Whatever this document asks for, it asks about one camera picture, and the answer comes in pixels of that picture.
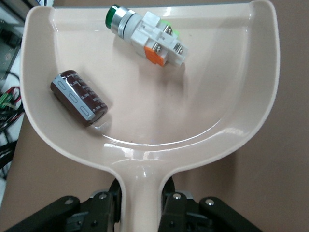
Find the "brown tabletop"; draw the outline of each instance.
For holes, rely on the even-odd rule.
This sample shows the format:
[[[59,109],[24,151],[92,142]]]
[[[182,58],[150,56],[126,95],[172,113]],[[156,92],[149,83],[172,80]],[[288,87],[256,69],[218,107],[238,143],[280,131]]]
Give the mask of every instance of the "brown tabletop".
[[[219,3],[159,0],[150,5]],[[272,0],[281,43],[277,98],[261,130],[237,152],[174,176],[177,189],[196,201],[216,196],[266,232],[309,231],[309,1]],[[55,6],[97,5],[99,0],[55,0]],[[114,1],[104,2],[112,5]],[[126,5],[146,5],[126,1]],[[25,117],[0,209],[3,231],[52,201],[85,201],[114,177],[76,163],[50,148]]]

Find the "green terminal block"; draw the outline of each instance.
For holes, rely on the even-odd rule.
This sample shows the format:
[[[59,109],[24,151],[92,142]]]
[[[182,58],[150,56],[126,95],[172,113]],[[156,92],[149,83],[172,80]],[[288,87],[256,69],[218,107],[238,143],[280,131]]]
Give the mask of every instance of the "green terminal block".
[[[13,95],[10,93],[3,93],[3,95],[0,97],[0,108],[4,109],[6,107],[6,104],[10,102]]]

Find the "beige dustpan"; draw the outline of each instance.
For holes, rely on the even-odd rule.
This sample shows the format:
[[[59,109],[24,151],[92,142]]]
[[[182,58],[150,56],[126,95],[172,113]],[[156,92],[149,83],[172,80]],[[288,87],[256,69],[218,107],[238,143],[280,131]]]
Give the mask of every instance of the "beige dustpan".
[[[137,55],[105,27],[108,8],[37,7],[25,26],[21,88],[32,126],[51,147],[118,179],[121,231],[155,232],[166,180],[240,148],[267,118],[279,80],[278,25],[264,0],[132,9],[180,32],[189,47],[181,67]],[[78,124],[50,90],[69,69],[109,107],[96,128]]]

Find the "brown capacitor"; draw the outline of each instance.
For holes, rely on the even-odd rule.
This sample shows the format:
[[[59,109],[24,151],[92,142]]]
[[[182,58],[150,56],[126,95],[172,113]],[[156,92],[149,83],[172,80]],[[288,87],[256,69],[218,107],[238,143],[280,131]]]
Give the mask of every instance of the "brown capacitor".
[[[107,112],[107,105],[74,70],[60,73],[52,81],[50,89],[86,127],[99,120]]]

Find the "brown surface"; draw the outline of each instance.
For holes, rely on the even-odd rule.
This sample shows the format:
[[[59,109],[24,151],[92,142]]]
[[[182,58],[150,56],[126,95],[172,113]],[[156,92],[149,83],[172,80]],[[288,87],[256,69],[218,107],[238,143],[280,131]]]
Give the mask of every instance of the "brown surface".
[[[309,1],[272,2],[280,27],[281,77],[270,116],[240,150],[215,163],[176,174],[174,181],[178,189],[191,191],[196,200],[209,195],[221,198],[263,231],[307,232]],[[104,5],[114,3],[105,1]],[[178,0],[169,3],[192,4]],[[103,5],[100,0],[55,0],[55,5],[76,4]],[[131,0],[126,5],[146,3]],[[25,119],[0,210],[0,231],[61,196],[71,194],[84,201],[93,191],[107,188],[112,180],[108,173],[55,152]]]

